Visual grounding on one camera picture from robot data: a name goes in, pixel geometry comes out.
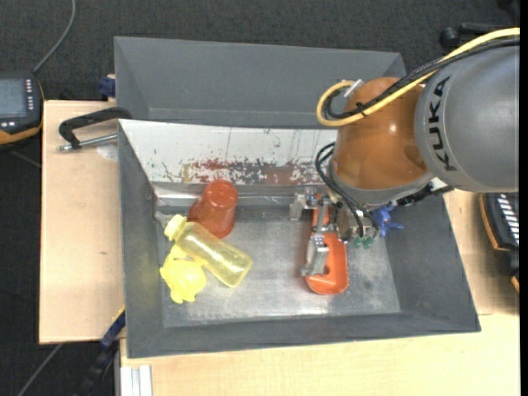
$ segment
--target rust stain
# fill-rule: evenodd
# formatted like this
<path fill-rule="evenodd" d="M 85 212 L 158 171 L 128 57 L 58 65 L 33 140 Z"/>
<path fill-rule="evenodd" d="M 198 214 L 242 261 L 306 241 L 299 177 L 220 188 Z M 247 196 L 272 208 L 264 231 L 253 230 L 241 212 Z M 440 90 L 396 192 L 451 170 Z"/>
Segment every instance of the rust stain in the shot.
<path fill-rule="evenodd" d="M 310 162 L 290 161 L 280 166 L 262 160 L 221 161 L 217 158 L 186 163 L 181 167 L 184 183 L 209 183 L 214 179 L 229 180 L 238 185 L 307 185 L 321 183 Z"/>

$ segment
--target black cable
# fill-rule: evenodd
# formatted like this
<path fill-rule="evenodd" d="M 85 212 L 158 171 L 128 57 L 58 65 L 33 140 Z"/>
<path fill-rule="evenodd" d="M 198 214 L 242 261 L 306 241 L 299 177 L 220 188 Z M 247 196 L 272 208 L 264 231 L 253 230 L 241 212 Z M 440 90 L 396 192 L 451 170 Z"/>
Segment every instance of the black cable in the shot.
<path fill-rule="evenodd" d="M 59 40 L 55 43 L 55 45 L 51 48 L 51 50 L 42 58 L 42 60 L 36 64 L 36 66 L 31 70 L 31 72 L 36 73 L 44 63 L 48 61 L 48 59 L 51 57 L 51 55 L 58 49 L 58 47 L 63 43 L 64 38 L 66 38 L 66 35 L 71 31 L 73 21 L 75 20 L 75 15 L 77 13 L 76 8 L 76 2 L 75 0 L 71 0 L 72 2 L 72 14 L 70 15 L 68 25 L 66 26 L 66 29 L 64 29 L 63 34 L 60 36 Z"/>
<path fill-rule="evenodd" d="M 317 156 L 315 157 L 315 168 L 317 169 L 317 172 L 319 176 L 323 179 L 324 183 L 332 189 L 334 192 L 336 192 L 346 203 L 352 214 L 354 215 L 354 218 L 356 219 L 356 222 L 358 223 L 359 229 L 360 229 L 360 236 L 363 237 L 365 234 L 365 229 L 363 227 L 363 222 L 361 221 L 361 217 L 356 213 L 356 210 L 359 210 L 363 213 L 363 215 L 370 220 L 372 227 L 375 229 L 375 235 L 377 236 L 378 232 L 380 231 L 380 227 L 378 223 L 376 222 L 375 218 L 372 216 L 372 214 L 361 204 L 359 204 L 356 200 L 354 200 L 352 197 L 346 194 L 346 192 L 339 187 L 339 185 L 330 177 L 328 177 L 323 169 L 322 169 L 322 163 L 326 161 L 332 154 L 333 154 L 333 147 L 335 147 L 335 143 L 330 143 L 325 145 L 321 150 L 318 152 Z M 324 151 L 327 149 L 332 148 L 327 154 L 325 154 L 323 157 L 321 155 Z"/>
<path fill-rule="evenodd" d="M 35 381 L 37 375 L 44 369 L 44 367 L 48 364 L 48 362 L 51 361 L 51 359 L 55 356 L 55 354 L 59 351 L 59 349 L 62 346 L 63 346 L 63 343 L 60 343 L 52 350 L 52 352 L 46 357 L 46 359 L 42 362 L 42 364 L 40 364 L 39 368 L 36 369 L 36 371 L 33 373 L 30 379 L 26 381 L 26 384 L 24 384 L 24 387 L 22 388 L 20 392 L 18 392 L 17 396 L 22 396 L 23 394 L 26 393 L 26 391 L 31 386 L 31 383 Z"/>
<path fill-rule="evenodd" d="M 506 47 L 510 45 L 519 45 L 520 42 L 521 40 L 518 37 L 506 39 L 506 40 L 489 41 L 489 42 L 481 44 L 478 47 L 475 47 L 474 49 L 471 49 L 464 53 L 457 54 L 456 56 L 450 57 L 449 59 L 442 60 L 441 58 L 439 58 L 439 59 L 432 60 L 431 62 L 423 64 L 422 66 L 414 69 L 407 76 L 399 79 L 397 82 L 395 82 L 393 85 L 391 85 L 389 88 L 387 88 L 385 91 L 383 91 L 381 94 L 379 94 L 377 97 L 373 98 L 372 100 L 366 103 L 358 103 L 357 108 L 351 111 L 343 111 L 342 113 L 334 113 L 332 111 L 332 108 L 331 108 L 332 100 L 341 93 L 340 91 L 335 91 L 330 96 L 328 96 L 328 99 L 324 102 L 323 114 L 325 118 L 327 119 L 346 119 L 347 117 L 360 114 L 364 110 L 372 107 L 374 104 L 377 104 L 380 101 L 384 100 L 386 97 L 390 96 L 391 94 L 394 94 L 396 91 L 400 90 L 401 88 L 406 87 L 409 83 L 416 81 L 423 75 L 426 75 L 430 72 L 434 72 L 438 70 L 439 68 L 443 68 L 447 66 L 448 64 L 452 64 L 454 62 L 465 59 L 467 57 L 470 57 L 470 56 L 473 56 L 479 53 L 483 53 L 484 51 L 493 50 L 496 48 Z"/>

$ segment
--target metal clamp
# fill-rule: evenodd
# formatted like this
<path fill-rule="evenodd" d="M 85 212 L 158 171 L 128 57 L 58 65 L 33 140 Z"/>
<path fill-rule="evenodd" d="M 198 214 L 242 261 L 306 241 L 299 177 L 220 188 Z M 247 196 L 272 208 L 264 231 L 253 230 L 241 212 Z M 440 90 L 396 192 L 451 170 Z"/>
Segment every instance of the metal clamp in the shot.
<path fill-rule="evenodd" d="M 306 249 L 306 264 L 299 269 L 302 276 L 324 274 L 324 266 L 329 251 L 324 243 L 324 218 L 330 204 L 332 204 L 332 202 L 328 198 L 322 198 L 319 201 L 315 231 L 310 236 L 308 247 Z"/>
<path fill-rule="evenodd" d="M 59 151 L 68 151 L 70 149 L 80 149 L 83 146 L 99 144 L 117 137 L 116 134 L 102 136 L 95 139 L 79 141 L 73 133 L 73 130 L 83 128 L 84 126 L 96 125 L 97 123 L 106 122 L 112 119 L 132 119 L 130 112 L 122 107 L 111 107 L 101 111 L 94 111 L 87 115 L 80 115 L 72 119 L 63 121 L 59 126 L 59 133 L 66 139 L 69 144 L 61 145 Z"/>

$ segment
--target yellow object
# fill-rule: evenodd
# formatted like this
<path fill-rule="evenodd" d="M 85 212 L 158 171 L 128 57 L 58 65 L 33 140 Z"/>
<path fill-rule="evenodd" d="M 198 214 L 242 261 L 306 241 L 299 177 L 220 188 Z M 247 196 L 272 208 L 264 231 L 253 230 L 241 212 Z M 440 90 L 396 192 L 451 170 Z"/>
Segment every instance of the yellow object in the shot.
<path fill-rule="evenodd" d="M 521 34 L 521 28 L 507 28 L 504 30 L 494 31 L 490 32 L 488 34 L 482 35 L 479 38 L 475 38 L 474 40 L 471 40 L 469 43 L 466 43 L 464 45 L 461 45 L 458 49 L 450 52 L 446 57 L 443 57 L 441 60 L 447 60 L 451 57 L 454 57 L 458 54 L 462 54 L 468 50 L 471 50 L 478 45 L 484 44 L 488 41 L 495 40 L 497 38 L 504 38 L 507 36 L 512 35 L 520 35 Z M 433 75 L 436 72 L 436 70 L 427 73 L 417 79 L 414 82 L 409 83 L 407 86 L 397 90 L 396 92 L 392 93 L 390 96 L 384 98 L 383 100 L 377 102 L 372 107 L 369 107 L 368 109 L 364 109 L 362 113 L 358 113 L 357 115 L 352 115 L 350 117 L 347 117 L 345 119 L 340 120 L 329 120 L 325 119 L 323 115 L 323 104 L 324 102 L 337 90 L 343 89 L 345 87 L 350 87 L 355 81 L 343 81 L 340 83 L 336 83 L 335 85 L 332 85 L 322 96 L 319 98 L 317 108 L 316 108 L 316 116 L 318 119 L 318 122 L 321 125 L 325 126 L 344 126 L 349 125 L 350 123 L 353 123 L 362 117 L 371 115 L 375 111 L 379 110 L 380 108 L 386 106 L 391 101 L 395 100 L 396 98 L 402 96 L 405 92 L 413 89 L 415 86 L 419 85 L 423 81 L 425 81 L 427 78 L 429 78 L 431 75 Z"/>
<path fill-rule="evenodd" d="M 252 259 L 245 252 L 218 239 L 201 224 L 188 222 L 182 215 L 172 217 L 164 233 L 174 241 L 171 252 L 185 253 L 228 287 L 238 286 L 251 268 Z"/>
<path fill-rule="evenodd" d="M 171 290 L 171 299 L 177 304 L 182 304 L 184 300 L 194 302 L 196 294 L 207 283 L 205 273 L 197 263 L 174 257 L 172 251 L 165 258 L 159 272 Z"/>

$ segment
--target yellow cable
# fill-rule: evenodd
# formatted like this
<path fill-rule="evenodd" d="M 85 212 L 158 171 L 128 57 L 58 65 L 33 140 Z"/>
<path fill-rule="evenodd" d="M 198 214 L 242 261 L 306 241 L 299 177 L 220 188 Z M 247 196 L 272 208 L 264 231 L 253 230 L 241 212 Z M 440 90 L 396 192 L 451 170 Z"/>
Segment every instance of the yellow cable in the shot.
<path fill-rule="evenodd" d="M 475 38 L 474 40 L 471 40 L 469 43 L 461 45 L 458 49 L 452 51 L 446 57 L 443 57 L 441 60 L 450 59 L 451 57 L 454 57 L 454 56 L 456 56 L 458 54 L 462 54 L 462 53 L 464 53 L 464 52 L 466 52 L 468 50 L 473 49 L 474 47 L 477 47 L 478 45 L 481 45 L 481 44 L 483 44 L 485 42 L 488 42 L 488 41 L 491 41 L 491 40 L 495 40 L 497 38 L 503 38 L 503 37 L 506 37 L 506 36 L 520 35 L 520 34 L 521 34 L 521 29 L 520 28 L 508 28 L 508 29 L 505 29 L 505 30 L 499 30 L 499 31 L 490 32 L 490 33 L 488 33 L 486 35 L 482 35 L 482 36 L 480 36 L 478 38 Z M 369 107 L 368 109 L 364 109 L 363 113 L 359 113 L 357 115 L 351 115 L 351 116 L 349 116 L 349 117 L 347 117 L 345 119 L 329 120 L 329 119 L 325 119 L 324 115 L 323 115 L 323 104 L 324 104 L 324 102 L 330 97 L 330 95 L 332 95 L 332 93 L 334 93 L 337 90 L 341 90 L 341 89 L 343 89 L 345 87 L 350 87 L 354 83 L 354 81 L 343 81 L 343 82 L 340 82 L 340 83 L 336 83 L 335 85 L 331 86 L 321 96 L 321 98 L 319 98 L 319 101 L 318 101 L 318 104 L 317 104 L 317 107 L 316 107 L 317 120 L 318 120 L 318 122 L 321 125 L 325 125 L 325 126 L 344 126 L 344 125 L 349 125 L 350 123 L 353 123 L 353 122 L 361 119 L 362 117 L 364 117 L 363 115 L 365 115 L 365 116 L 371 115 L 375 111 L 377 111 L 380 108 L 386 106 L 387 104 L 389 104 L 390 102 L 392 102 L 396 98 L 402 96 L 405 92 L 409 91 L 410 89 L 414 88 L 419 83 L 423 82 L 425 79 L 429 78 L 435 72 L 436 72 L 436 70 L 432 71 L 430 73 L 427 73 L 427 74 L 423 75 L 422 77 L 420 77 L 419 79 L 417 79 L 416 81 L 413 81 L 413 82 L 409 83 L 408 85 L 406 85 L 405 87 L 403 87 L 401 89 L 398 89 L 396 92 L 390 94 L 388 97 L 384 98 L 381 101 L 378 101 L 372 107 Z"/>

